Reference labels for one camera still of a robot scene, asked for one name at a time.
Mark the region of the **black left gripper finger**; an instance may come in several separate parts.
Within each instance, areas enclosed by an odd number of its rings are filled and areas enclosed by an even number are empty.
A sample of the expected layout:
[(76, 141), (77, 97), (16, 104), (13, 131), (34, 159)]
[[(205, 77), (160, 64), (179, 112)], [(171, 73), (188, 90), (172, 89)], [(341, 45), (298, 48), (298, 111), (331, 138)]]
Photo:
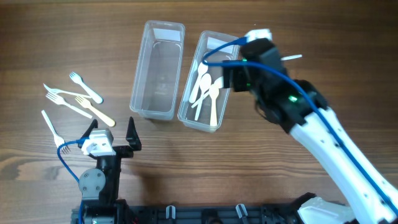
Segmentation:
[(129, 146), (133, 149), (133, 151), (142, 150), (142, 143), (137, 134), (134, 118), (132, 116), (129, 118), (127, 126), (126, 141), (129, 143)]
[(89, 138), (89, 135), (91, 134), (92, 130), (94, 130), (96, 128), (98, 128), (98, 121), (96, 119), (94, 119), (91, 122), (91, 124), (89, 125), (88, 129), (83, 133), (83, 135), (79, 139), (79, 142), (78, 142), (79, 148), (82, 148), (84, 141)]

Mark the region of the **white spoon thin handle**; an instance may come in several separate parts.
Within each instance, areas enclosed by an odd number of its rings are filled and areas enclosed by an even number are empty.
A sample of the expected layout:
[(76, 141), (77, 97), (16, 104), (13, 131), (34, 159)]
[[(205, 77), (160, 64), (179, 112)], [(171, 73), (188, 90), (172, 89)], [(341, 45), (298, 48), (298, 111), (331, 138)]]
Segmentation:
[[(210, 87), (223, 88), (223, 85), (224, 85), (223, 77), (219, 77), (214, 81), (214, 83), (211, 84)], [(191, 107), (194, 108), (198, 106), (209, 94), (210, 91), (207, 91), (200, 99), (196, 100), (196, 102), (194, 102), (194, 104), (192, 104)]]

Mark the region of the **yellow plastic spoon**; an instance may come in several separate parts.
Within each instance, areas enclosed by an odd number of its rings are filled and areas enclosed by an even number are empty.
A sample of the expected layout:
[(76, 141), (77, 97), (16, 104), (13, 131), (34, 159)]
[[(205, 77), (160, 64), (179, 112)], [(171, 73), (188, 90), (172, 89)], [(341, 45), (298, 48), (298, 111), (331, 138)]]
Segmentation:
[(211, 115), (210, 115), (210, 125), (217, 126), (217, 112), (216, 112), (216, 99), (219, 95), (219, 88), (212, 84), (209, 89), (209, 96), (211, 98)]

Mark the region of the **white plastic spoon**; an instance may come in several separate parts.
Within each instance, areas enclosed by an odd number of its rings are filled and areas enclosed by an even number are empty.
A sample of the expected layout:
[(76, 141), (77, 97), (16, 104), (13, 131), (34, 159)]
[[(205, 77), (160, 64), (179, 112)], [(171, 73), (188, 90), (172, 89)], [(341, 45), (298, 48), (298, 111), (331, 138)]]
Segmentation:
[(198, 117), (200, 114), (203, 96), (204, 96), (205, 92), (207, 90), (209, 90), (210, 86), (211, 86), (211, 75), (209, 73), (206, 73), (206, 74), (204, 74), (204, 76), (202, 76), (201, 81), (200, 81), (201, 95), (200, 95), (200, 98), (197, 100), (198, 104), (197, 104), (197, 110), (195, 112), (195, 121), (198, 120)]
[(289, 56), (282, 57), (281, 60), (282, 60), (282, 61), (294, 60), (294, 59), (301, 58), (301, 57), (302, 57), (302, 54), (289, 55)]

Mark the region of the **white spoon wide handle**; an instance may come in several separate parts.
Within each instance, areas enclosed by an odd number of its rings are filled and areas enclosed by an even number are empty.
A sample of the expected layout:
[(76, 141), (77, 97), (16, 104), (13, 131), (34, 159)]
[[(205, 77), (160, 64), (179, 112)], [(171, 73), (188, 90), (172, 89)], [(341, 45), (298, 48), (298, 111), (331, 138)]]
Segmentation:
[(196, 81), (194, 83), (194, 86), (192, 88), (192, 92), (191, 92), (190, 97), (189, 97), (189, 102), (190, 103), (194, 103), (195, 100), (197, 99), (198, 89), (199, 89), (199, 86), (200, 86), (200, 80), (201, 80), (202, 76), (204, 76), (204, 74), (207, 71), (208, 71), (208, 66), (205, 65), (203, 62), (201, 62), (199, 64), (198, 68), (197, 68), (198, 76), (197, 76), (197, 79), (196, 79)]

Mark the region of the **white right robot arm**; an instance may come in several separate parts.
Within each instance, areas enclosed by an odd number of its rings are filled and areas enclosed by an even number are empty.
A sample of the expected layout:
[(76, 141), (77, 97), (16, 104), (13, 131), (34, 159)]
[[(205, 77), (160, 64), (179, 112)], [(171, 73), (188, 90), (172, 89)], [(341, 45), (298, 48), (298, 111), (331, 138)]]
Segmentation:
[(267, 38), (233, 41), (242, 59), (221, 62), (224, 86), (254, 95), (256, 109), (305, 147), (341, 190), (346, 205), (315, 194), (298, 198), (283, 216), (300, 223), (396, 223), (397, 189), (348, 136), (326, 99), (308, 81), (289, 77)]

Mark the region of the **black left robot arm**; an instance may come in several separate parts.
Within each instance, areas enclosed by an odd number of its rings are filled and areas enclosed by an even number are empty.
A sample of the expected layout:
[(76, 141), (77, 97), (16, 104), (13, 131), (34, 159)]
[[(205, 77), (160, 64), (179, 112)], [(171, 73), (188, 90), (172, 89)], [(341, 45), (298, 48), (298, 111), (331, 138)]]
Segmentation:
[(78, 140), (83, 153), (96, 160), (96, 167), (78, 179), (81, 205), (72, 211), (71, 223), (138, 223), (138, 217), (125, 199), (119, 199), (121, 160), (134, 157), (142, 149), (134, 119), (129, 118), (125, 146), (113, 146), (111, 131), (99, 129), (97, 120)]

